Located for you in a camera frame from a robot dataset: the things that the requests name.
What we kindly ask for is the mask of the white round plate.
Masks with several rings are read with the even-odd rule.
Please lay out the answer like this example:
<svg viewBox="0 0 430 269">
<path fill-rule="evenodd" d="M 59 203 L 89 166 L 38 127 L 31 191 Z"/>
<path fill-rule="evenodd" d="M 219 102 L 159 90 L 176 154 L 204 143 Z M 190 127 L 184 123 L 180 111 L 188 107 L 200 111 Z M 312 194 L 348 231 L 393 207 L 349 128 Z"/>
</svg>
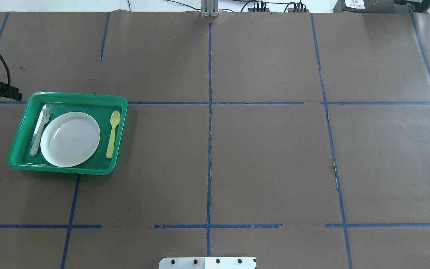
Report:
<svg viewBox="0 0 430 269">
<path fill-rule="evenodd" d="M 73 167 L 87 161 L 99 146 L 97 121 L 84 112 L 67 112 L 51 120 L 43 130 L 40 150 L 56 167 Z"/>
</svg>

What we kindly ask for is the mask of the black computer box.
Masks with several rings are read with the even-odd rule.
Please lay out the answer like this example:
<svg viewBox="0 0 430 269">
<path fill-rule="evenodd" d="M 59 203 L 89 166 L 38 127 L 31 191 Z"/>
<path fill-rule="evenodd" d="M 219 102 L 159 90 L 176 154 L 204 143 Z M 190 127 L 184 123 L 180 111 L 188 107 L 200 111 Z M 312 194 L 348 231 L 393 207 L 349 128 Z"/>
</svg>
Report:
<svg viewBox="0 0 430 269">
<path fill-rule="evenodd" d="M 409 13 L 406 2 L 399 0 L 338 0 L 333 13 Z"/>
</svg>

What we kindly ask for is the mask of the yellow plastic spoon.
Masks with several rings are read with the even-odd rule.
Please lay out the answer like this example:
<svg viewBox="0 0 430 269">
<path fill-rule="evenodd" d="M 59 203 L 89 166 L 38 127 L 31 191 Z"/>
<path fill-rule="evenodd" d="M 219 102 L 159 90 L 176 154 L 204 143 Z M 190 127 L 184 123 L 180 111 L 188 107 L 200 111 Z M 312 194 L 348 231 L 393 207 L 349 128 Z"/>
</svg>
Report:
<svg viewBox="0 0 430 269">
<path fill-rule="evenodd" d="M 115 139 L 116 139 L 116 128 L 121 122 L 121 113 L 117 110 L 114 110 L 110 117 L 110 136 L 109 136 L 109 142 L 106 148 L 106 158 L 111 159 L 114 154 L 114 148 L 115 148 Z"/>
</svg>

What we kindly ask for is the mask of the green plastic tray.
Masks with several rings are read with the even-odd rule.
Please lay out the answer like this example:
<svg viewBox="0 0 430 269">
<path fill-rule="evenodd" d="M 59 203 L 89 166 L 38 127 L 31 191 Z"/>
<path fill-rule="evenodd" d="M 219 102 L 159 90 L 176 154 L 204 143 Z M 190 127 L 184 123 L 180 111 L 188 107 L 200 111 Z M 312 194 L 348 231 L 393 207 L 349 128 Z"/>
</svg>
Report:
<svg viewBox="0 0 430 269">
<path fill-rule="evenodd" d="M 84 163 L 73 167 L 56 167 L 44 159 L 40 146 L 35 156 L 30 155 L 32 135 L 34 134 L 38 116 L 44 104 L 47 104 L 50 110 L 49 122 L 67 112 L 84 112 L 97 121 L 101 137 L 99 146 L 92 157 Z M 114 170 L 117 162 L 118 149 L 121 144 L 127 109 L 128 102 L 121 96 L 36 92 L 32 94 L 26 102 L 22 119 L 19 122 L 10 153 L 7 157 L 7 163 L 10 167 L 17 170 L 107 175 Z M 116 128 L 113 157 L 108 159 L 106 158 L 106 148 L 108 146 L 111 130 L 110 117 L 114 110 L 121 113 L 121 122 Z"/>
</svg>

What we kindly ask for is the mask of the brown paper table cover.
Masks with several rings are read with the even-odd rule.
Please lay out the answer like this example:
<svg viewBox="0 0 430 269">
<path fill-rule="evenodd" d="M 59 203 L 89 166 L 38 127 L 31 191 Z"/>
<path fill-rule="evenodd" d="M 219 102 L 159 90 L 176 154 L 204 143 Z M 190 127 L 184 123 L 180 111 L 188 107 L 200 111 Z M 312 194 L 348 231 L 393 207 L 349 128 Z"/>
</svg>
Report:
<svg viewBox="0 0 430 269">
<path fill-rule="evenodd" d="M 430 269 L 430 15 L 0 12 L 0 269 Z M 39 91 L 121 96 L 105 172 L 7 159 Z"/>
</svg>

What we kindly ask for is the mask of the clear plastic fork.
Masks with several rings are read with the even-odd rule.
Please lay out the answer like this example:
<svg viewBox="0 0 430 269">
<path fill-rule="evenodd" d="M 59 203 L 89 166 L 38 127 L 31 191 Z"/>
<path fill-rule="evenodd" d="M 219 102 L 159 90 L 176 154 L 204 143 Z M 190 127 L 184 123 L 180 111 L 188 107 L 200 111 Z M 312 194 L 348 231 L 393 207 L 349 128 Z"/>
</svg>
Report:
<svg viewBox="0 0 430 269">
<path fill-rule="evenodd" d="M 34 134 L 32 135 L 31 148 L 29 151 L 29 154 L 31 156 L 35 156 L 38 152 L 43 128 L 49 122 L 49 119 L 50 119 L 50 110 L 48 105 L 44 104 L 38 116 L 38 120 L 34 129 Z"/>
</svg>

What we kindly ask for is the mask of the aluminium frame post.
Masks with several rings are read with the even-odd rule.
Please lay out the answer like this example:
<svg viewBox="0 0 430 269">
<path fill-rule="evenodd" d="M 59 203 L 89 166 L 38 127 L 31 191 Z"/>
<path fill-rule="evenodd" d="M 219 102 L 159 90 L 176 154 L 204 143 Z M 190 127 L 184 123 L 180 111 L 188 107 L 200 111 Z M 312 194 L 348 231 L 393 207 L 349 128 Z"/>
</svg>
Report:
<svg viewBox="0 0 430 269">
<path fill-rule="evenodd" d="M 218 0 L 201 0 L 201 17 L 218 17 L 220 14 L 218 3 Z"/>
</svg>

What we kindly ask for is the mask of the white pedestal base plate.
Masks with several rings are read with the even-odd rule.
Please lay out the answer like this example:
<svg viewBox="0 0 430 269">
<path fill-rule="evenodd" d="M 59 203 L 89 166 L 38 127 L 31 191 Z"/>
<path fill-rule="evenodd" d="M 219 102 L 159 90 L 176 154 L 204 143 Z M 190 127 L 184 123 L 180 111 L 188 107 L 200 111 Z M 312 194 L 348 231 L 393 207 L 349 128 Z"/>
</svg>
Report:
<svg viewBox="0 0 430 269">
<path fill-rule="evenodd" d="M 255 257 L 165 257 L 159 269 L 256 269 Z"/>
</svg>

